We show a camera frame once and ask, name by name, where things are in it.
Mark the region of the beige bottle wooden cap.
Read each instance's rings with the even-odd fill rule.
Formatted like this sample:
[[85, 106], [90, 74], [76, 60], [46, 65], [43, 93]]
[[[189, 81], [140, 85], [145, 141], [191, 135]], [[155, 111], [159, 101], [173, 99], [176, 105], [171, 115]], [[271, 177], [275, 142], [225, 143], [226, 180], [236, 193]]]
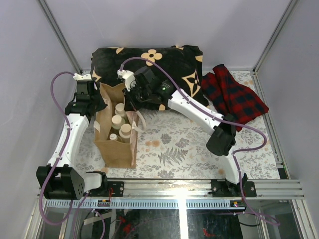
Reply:
[[125, 111], [125, 105], [123, 103], [118, 103], [115, 106], [115, 114], [121, 116], [125, 120], [127, 120], [127, 114]]

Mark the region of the green bottle wooden cap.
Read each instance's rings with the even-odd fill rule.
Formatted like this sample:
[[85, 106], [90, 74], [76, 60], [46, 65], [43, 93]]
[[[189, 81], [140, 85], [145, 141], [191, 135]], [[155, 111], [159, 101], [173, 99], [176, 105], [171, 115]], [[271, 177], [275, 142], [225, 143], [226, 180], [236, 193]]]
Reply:
[[117, 131], [119, 131], [121, 126], [126, 123], [125, 119], [119, 115], [114, 115], [111, 121], [112, 121], [112, 128]]

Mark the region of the yellow liquid bottle white cap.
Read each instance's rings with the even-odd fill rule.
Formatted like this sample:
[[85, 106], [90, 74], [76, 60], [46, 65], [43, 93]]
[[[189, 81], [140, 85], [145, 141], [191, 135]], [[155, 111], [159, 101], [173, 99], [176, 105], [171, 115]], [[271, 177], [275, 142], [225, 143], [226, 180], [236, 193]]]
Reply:
[[117, 141], [118, 140], [118, 136], [115, 133], [111, 133], [109, 135], [109, 140]]

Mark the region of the cream bottle wooden cap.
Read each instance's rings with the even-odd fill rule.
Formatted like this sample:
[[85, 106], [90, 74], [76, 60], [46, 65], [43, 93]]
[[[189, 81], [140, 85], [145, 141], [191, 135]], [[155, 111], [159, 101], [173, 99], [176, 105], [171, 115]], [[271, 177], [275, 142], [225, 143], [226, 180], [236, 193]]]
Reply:
[[119, 135], [123, 143], [130, 143], [132, 127], [130, 124], [123, 124], [119, 130]]

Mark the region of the brown jute canvas bag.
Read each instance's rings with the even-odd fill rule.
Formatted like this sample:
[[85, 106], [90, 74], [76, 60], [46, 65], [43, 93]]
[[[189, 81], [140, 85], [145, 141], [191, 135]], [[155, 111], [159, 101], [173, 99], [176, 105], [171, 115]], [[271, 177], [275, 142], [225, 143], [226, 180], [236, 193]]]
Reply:
[[125, 85], [120, 83], [114, 87], [101, 83], [100, 94], [107, 106], [96, 113], [94, 121], [94, 143], [109, 168], [135, 168], [137, 156], [138, 134], [140, 129], [133, 129], [130, 134], [130, 142], [110, 140], [110, 134], [115, 133], [112, 128], [112, 117], [115, 115], [115, 106], [125, 102], [123, 89]]

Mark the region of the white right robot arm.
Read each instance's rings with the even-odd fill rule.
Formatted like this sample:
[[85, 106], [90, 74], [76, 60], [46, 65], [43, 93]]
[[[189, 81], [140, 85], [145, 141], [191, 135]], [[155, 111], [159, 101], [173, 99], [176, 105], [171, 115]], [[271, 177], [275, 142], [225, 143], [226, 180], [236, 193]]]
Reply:
[[234, 152], [236, 127], [231, 115], [218, 114], [198, 101], [192, 99], [184, 90], [179, 89], [171, 78], [162, 81], [147, 67], [136, 72], [120, 69], [117, 71], [125, 88], [125, 109], [139, 111], [146, 106], [163, 105], [195, 121], [210, 136], [207, 149], [214, 155], [222, 157], [228, 193], [239, 196], [245, 191], [240, 172], [232, 153]]

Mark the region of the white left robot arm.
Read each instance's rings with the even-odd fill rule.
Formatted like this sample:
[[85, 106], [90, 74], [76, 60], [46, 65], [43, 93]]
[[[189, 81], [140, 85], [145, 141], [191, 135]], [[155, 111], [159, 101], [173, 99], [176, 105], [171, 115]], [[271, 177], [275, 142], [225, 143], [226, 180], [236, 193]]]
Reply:
[[91, 118], [107, 106], [93, 80], [80, 80], [76, 88], [64, 110], [66, 120], [55, 153], [46, 166], [39, 166], [36, 171], [46, 199], [79, 200], [90, 190], [100, 197], [109, 191], [104, 173], [80, 173], [75, 168], [79, 146]]

